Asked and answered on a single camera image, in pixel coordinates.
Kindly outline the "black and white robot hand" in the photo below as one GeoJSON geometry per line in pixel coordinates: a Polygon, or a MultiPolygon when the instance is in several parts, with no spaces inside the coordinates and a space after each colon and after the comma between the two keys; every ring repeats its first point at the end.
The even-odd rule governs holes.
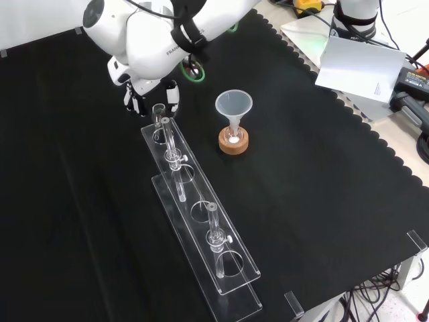
{"type": "Polygon", "coordinates": [[[177,82],[168,77],[160,80],[130,80],[125,83],[126,92],[123,99],[123,104],[128,111],[134,114],[145,117],[149,113],[154,113],[145,106],[146,97],[156,88],[161,87],[166,91],[167,103],[161,108],[161,115],[166,117],[174,117],[178,111],[180,104],[180,91],[177,82]]]}

